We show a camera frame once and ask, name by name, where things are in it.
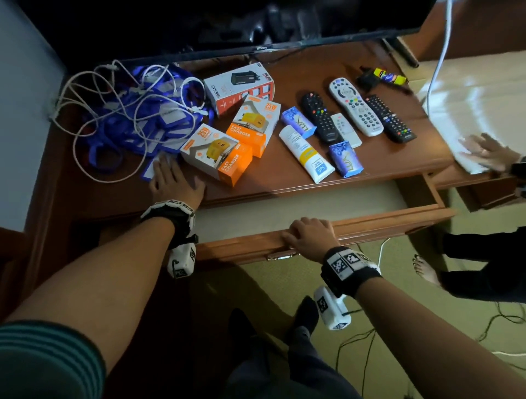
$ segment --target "small white remote control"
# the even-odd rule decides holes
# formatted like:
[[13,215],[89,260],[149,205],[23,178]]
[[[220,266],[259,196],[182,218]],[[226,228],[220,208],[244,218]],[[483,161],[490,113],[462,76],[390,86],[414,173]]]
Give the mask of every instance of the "small white remote control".
[[366,136],[373,137],[383,132],[383,125],[374,111],[363,101],[358,90],[344,77],[334,79],[329,91],[347,111],[356,126]]
[[352,148],[359,147],[361,140],[352,128],[350,122],[342,114],[331,115],[332,121],[334,122],[336,129],[340,132],[341,138],[348,141]]

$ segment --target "television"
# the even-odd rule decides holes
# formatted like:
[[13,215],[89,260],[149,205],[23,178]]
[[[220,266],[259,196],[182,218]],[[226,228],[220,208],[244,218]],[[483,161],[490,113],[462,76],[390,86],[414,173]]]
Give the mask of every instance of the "television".
[[436,0],[19,0],[69,72],[166,64],[419,31]]

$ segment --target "onesait box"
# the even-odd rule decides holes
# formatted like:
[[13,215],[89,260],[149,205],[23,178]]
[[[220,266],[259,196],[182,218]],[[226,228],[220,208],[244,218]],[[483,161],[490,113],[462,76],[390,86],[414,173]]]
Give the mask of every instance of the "onesait box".
[[227,129],[227,134],[252,148],[261,158],[279,120],[281,105],[259,97],[247,96]]
[[274,99],[274,80],[259,62],[209,77],[204,83],[218,116],[249,95]]
[[180,152],[187,163],[232,187],[252,162],[250,146],[206,124],[192,134]]

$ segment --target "teal sleeve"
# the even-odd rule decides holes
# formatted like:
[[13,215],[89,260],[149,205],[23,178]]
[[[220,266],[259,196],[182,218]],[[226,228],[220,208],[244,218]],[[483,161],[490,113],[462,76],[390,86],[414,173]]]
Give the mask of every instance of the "teal sleeve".
[[59,324],[0,325],[0,398],[99,399],[106,367],[93,342]]

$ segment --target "hand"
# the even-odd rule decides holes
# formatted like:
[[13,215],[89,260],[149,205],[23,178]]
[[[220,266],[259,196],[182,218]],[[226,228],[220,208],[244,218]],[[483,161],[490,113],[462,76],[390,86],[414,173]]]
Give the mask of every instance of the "hand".
[[330,221],[302,217],[290,225],[290,232],[283,232],[287,244],[305,258],[323,263],[329,249],[339,246]]
[[521,154],[509,147],[503,147],[487,133],[482,133],[481,137],[471,135],[461,139],[460,144],[471,152],[471,154],[460,154],[497,172],[509,172],[511,165],[521,159]]
[[205,195],[205,183],[195,178],[195,189],[186,181],[175,158],[168,159],[161,154],[159,161],[154,162],[155,176],[150,181],[150,190],[155,202],[169,200],[181,201],[195,210]]

